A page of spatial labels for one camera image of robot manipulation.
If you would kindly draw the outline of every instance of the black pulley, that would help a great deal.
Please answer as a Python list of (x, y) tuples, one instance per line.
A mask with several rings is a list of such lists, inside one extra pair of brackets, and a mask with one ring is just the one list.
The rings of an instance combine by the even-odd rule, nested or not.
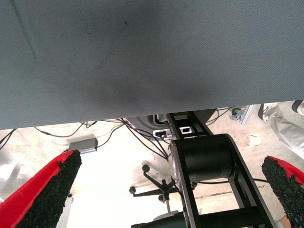
[(224, 134), (172, 142), (172, 149), (182, 150), (191, 182), (225, 178), (231, 174), (232, 158)]

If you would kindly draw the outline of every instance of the black cable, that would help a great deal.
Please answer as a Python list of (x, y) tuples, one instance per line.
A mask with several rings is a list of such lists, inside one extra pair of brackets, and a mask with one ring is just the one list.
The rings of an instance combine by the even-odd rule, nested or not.
[(179, 190), (179, 188), (176, 186), (175, 180), (173, 179), (173, 177), (171, 176), (171, 181), (176, 189), (176, 191), (179, 193), (180, 197), (184, 198), (183, 194), (181, 193), (181, 191)]
[(39, 132), (41, 132), (41, 133), (43, 133), (43, 134), (46, 134), (46, 135), (50, 135), (50, 136), (58, 137), (58, 138), (67, 138), (67, 137), (70, 137), (70, 136), (74, 135), (74, 134), (81, 128), (82, 125), (85, 125), (85, 123), (84, 123), (84, 122), (81, 123), (80, 126), (79, 126), (72, 134), (70, 134), (70, 135), (65, 135), (65, 136), (56, 135), (56, 134), (51, 134), (51, 133), (49, 133), (49, 132), (45, 132), (45, 131), (42, 131), (42, 130), (38, 129), (37, 127), (34, 127), (34, 128), (35, 128), (37, 131), (39, 131)]
[(12, 134), (14, 133), (14, 131), (17, 130), (17, 128), (13, 129), (10, 131), (10, 133), (8, 133), (6, 136), (4, 136), (1, 140), (0, 140), (0, 144), (6, 139), (5, 143), (0, 147), (0, 150), (7, 144), (7, 142), (9, 141), (10, 137), (12, 136)]
[(227, 108), (227, 110), (226, 111), (224, 111), (222, 114), (219, 114), (219, 111), (217, 110), (217, 112), (218, 112), (218, 116), (216, 117), (216, 118), (214, 118), (214, 119), (212, 119), (212, 120), (208, 120), (206, 123), (209, 123), (209, 122), (211, 122), (211, 121), (213, 121), (212, 123), (209, 123), (209, 124), (207, 124), (206, 126), (209, 126), (209, 125), (211, 125), (211, 124), (213, 124), (213, 123), (215, 123), (222, 115), (224, 115), (226, 112), (228, 112), (230, 110), (230, 108)]
[(93, 123), (89, 124), (89, 122), (87, 121), (87, 122), (85, 122), (85, 127), (88, 129), (88, 128), (92, 127), (96, 123), (97, 123), (97, 121), (94, 121)]
[[(253, 180), (255, 180), (255, 181), (260, 181), (260, 182), (264, 182), (264, 183), (269, 183), (268, 181), (263, 180), (263, 179), (259, 179), (259, 178), (254, 178)], [(229, 183), (229, 181), (228, 181), (228, 180), (225, 180), (225, 181), (217, 181), (217, 182), (198, 181), (197, 183), (199, 183), (199, 184), (224, 184), (224, 183)]]
[(121, 123), (121, 121), (111, 121), (111, 120), (100, 120), (103, 122), (109, 122), (109, 123)]
[(264, 182), (264, 183), (268, 183), (268, 184), (269, 184), (269, 182), (268, 182), (268, 181), (263, 180), (263, 179), (254, 178), (254, 180), (255, 180), (255, 181)]
[[(144, 137), (144, 138), (145, 138), (146, 140), (148, 140), (149, 142), (151, 142), (151, 143), (158, 149), (158, 151), (159, 151), (166, 159), (169, 158), (169, 157), (168, 157), (168, 154), (166, 153), (166, 151), (165, 151), (165, 149), (163, 148), (163, 146), (159, 143), (159, 141), (158, 141), (150, 132), (147, 132), (147, 131), (142, 130), (142, 129), (134, 128), (134, 127), (132, 127), (132, 126), (131, 126), (130, 124), (128, 124), (128, 123), (127, 123), (126, 126), (127, 126), (128, 128), (130, 128), (130, 129), (134, 130), (136, 133), (138, 133), (139, 135), (141, 135), (142, 137)], [(143, 131), (143, 132), (145, 132), (145, 133), (147, 133), (147, 134), (149, 134), (149, 135), (151, 135), (151, 136), (145, 135), (145, 134), (141, 133), (140, 131)], [(153, 138), (156, 140), (156, 142), (159, 144), (159, 146), (161, 147), (161, 149), (160, 149), (152, 140), (150, 140), (148, 137), (153, 137)]]
[(140, 138), (138, 138), (138, 137), (136, 136), (136, 134), (131, 130), (131, 129), (133, 129), (133, 128), (131, 128), (131, 127), (127, 124), (126, 121), (124, 121), (123, 119), (122, 119), (121, 121), (124, 123), (124, 125), (127, 127), (127, 129), (134, 135), (134, 137), (137, 138), (137, 140), (140, 141), (140, 142), (142, 143), (142, 145), (144, 145), (147, 149), (149, 149), (149, 150), (152, 151), (153, 153), (157, 154), (158, 156), (160, 156), (160, 157), (162, 157), (162, 158), (168, 160), (168, 158), (166, 158), (165, 156), (159, 154), (159, 153), (156, 152), (155, 150), (151, 149), (151, 148), (150, 148), (149, 146), (147, 146), (143, 141), (141, 141)]
[(170, 144), (169, 142), (167, 142), (166, 140), (164, 140), (164, 138), (161, 136), (159, 136), (161, 138), (161, 140), (163, 140), (165, 143)]
[(233, 108), (233, 107), (228, 107), (228, 108), (218, 108), (217, 110), (222, 111), (222, 110), (226, 110), (226, 109), (230, 109), (230, 108)]
[(114, 129), (111, 131), (111, 134), (110, 134), (109, 138), (108, 138), (103, 144), (97, 146), (97, 148), (99, 148), (99, 147), (105, 145), (105, 144), (110, 140), (110, 138), (112, 137), (112, 134), (113, 134), (117, 129), (121, 128), (123, 125), (124, 125), (124, 124), (121, 124), (121, 125), (119, 125), (118, 127), (114, 128)]
[(153, 138), (156, 140), (156, 142), (159, 144), (159, 146), (161, 147), (161, 149), (162, 149), (162, 151), (164, 152), (165, 156), (168, 157), (167, 152), (165, 151), (165, 149), (163, 148), (163, 146), (160, 144), (160, 142), (157, 140), (157, 138), (156, 138), (153, 134), (151, 134), (150, 132), (147, 132), (147, 131), (145, 131), (145, 130), (138, 129), (138, 128), (134, 128), (134, 130), (136, 130), (136, 131), (141, 131), (141, 132), (145, 132), (145, 133), (151, 135), (151, 137), (153, 137)]

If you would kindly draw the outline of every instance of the concrete floor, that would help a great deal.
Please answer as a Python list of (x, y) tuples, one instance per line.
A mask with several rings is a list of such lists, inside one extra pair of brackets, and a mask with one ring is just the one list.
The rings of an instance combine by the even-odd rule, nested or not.
[[(286, 119), (304, 127), (304, 117), (294, 113), (291, 104), (280, 103)], [(259, 105), (256, 105), (247, 125), (241, 126), (239, 122), (230, 120), (229, 113), (226, 113), (210, 129), (214, 134), (228, 133), (233, 137), (254, 178), (265, 178), (261, 164), (267, 155), (286, 160), (304, 170), (304, 161), (282, 145), (267, 123), (258, 118), (258, 108)], [(34, 128), (18, 129), (0, 151), (0, 197), (6, 199), (51, 159), (67, 149), (70, 142), (97, 137), (99, 144), (102, 144), (115, 125), (119, 124), (98, 122), (89, 129), (80, 128), (69, 138), (51, 137)], [(71, 123), (43, 126), (40, 129), (65, 135), (78, 126), (79, 123)], [(8, 132), (0, 131), (0, 138)], [(74, 202), (68, 228), (130, 227), (131, 224), (152, 221), (167, 212), (157, 196), (133, 198), (129, 193), (130, 186), (135, 186), (137, 192), (155, 189), (142, 175), (143, 164), (150, 165), (150, 174), (159, 181), (169, 181), (170, 172), (167, 162), (154, 156), (125, 127), (117, 130), (97, 152), (82, 155), (82, 161), (71, 190)], [(274, 219), (281, 219), (283, 208), (269, 184), (257, 182), (257, 186)], [(199, 185), (194, 194), (200, 214), (237, 208), (228, 184)], [(171, 194), (170, 199), (171, 210), (181, 211), (179, 195)]]

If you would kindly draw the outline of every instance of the black textured grip surface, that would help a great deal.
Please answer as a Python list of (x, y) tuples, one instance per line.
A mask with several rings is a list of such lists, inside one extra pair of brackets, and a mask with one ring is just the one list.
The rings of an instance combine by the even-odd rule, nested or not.
[(304, 4), (0, 2), (0, 129), (303, 99)]
[(36, 197), (17, 228), (55, 228), (65, 201), (81, 165), (79, 151), (73, 152), (65, 162), (58, 163), (59, 173), (52, 177)]
[(269, 157), (265, 158), (262, 171), (283, 205), (292, 227), (304, 228), (304, 188), (302, 185), (295, 181), (295, 176), (287, 178), (285, 170)]

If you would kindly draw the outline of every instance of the gray fabric cover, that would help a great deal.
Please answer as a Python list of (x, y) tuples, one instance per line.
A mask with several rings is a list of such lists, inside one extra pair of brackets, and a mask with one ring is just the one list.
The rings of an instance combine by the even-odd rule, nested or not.
[(303, 99), (303, 1), (2, 0), (0, 129)]

